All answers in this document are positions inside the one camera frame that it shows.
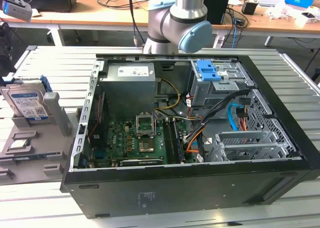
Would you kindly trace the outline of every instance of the wooden desk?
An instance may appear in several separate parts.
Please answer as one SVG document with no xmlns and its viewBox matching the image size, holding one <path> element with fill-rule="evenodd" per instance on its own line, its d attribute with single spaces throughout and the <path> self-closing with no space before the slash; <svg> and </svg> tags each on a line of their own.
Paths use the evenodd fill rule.
<svg viewBox="0 0 320 228">
<path fill-rule="evenodd" d="M 128 4 L 128 0 L 110 2 L 108 5 L 117 6 Z M 134 17 L 141 31 L 148 30 L 148 2 L 135 5 Z M 233 6 L 235 11 L 241 12 L 241 6 Z M 254 15 L 246 15 L 249 26 L 242 32 L 248 36 L 320 38 L 320 23 L 306 24 L 303 28 L 295 24 L 291 17 L 288 20 L 270 20 L 265 11 L 267 8 L 258 6 Z M 103 7 L 96 0 L 77 0 L 77 4 L 70 13 L 41 12 L 41 17 L 33 18 L 31 23 L 22 22 L 0 13 L 0 17 L 8 21 L 10 27 L 43 28 L 51 30 L 56 46 L 63 46 L 61 34 L 63 29 L 92 30 L 92 31 L 132 31 L 133 22 L 129 10 L 115 10 Z M 222 25 L 213 25 L 213 33 L 217 34 L 213 47 L 221 47 L 222 41 L 232 29 L 231 18 L 226 15 Z"/>
</svg>

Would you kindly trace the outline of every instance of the black computer case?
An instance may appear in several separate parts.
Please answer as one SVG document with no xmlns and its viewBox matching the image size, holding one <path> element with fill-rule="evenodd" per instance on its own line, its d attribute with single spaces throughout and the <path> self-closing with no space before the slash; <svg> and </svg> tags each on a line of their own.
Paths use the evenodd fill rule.
<svg viewBox="0 0 320 228">
<path fill-rule="evenodd" d="M 319 151 L 252 60 L 248 56 L 237 59 L 303 159 L 66 172 L 62 187 L 88 219 L 266 205 L 297 184 L 319 176 Z"/>
</svg>

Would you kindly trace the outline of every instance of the yellow wire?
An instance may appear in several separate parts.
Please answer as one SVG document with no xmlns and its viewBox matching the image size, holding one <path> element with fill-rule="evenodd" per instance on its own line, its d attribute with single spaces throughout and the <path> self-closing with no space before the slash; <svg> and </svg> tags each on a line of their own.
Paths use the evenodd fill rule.
<svg viewBox="0 0 320 228">
<path fill-rule="evenodd" d="M 176 102 L 175 102 L 174 104 L 169 105 L 169 106 L 164 106 L 164 107 L 158 107 L 158 108 L 156 108 L 156 110 L 167 110 L 167 109 L 170 109 L 170 108 L 172 108 L 172 107 L 175 107 L 176 105 L 179 104 L 181 94 L 179 93 L 178 89 L 177 89 L 171 82 L 169 82 L 169 81 L 166 80 L 166 79 L 162 79 L 162 78 L 161 78 L 161 80 L 167 82 L 170 86 L 172 86 L 172 88 L 176 91 L 176 94 L 177 94 L 177 96 L 178 96 L 178 98 L 177 98 L 177 100 L 176 100 Z"/>
</svg>

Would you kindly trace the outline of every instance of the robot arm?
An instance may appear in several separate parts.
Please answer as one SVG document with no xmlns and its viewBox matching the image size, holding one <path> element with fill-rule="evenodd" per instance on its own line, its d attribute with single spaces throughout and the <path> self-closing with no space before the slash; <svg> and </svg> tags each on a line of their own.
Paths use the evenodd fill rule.
<svg viewBox="0 0 320 228">
<path fill-rule="evenodd" d="M 31 6 L 23 0 L 2 0 L 3 13 L 8 16 L 30 22 L 32 18 Z"/>
<path fill-rule="evenodd" d="M 212 37 L 204 0 L 151 0 L 144 54 L 195 53 Z"/>
</svg>

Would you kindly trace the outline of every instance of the open computer tower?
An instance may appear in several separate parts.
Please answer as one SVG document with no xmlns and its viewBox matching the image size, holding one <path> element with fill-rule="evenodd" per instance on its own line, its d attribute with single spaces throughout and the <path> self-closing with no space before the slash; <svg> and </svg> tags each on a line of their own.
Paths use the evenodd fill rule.
<svg viewBox="0 0 320 228">
<path fill-rule="evenodd" d="M 249 56 L 98 55 L 63 179 L 87 218 L 271 204 L 320 154 Z"/>
</svg>

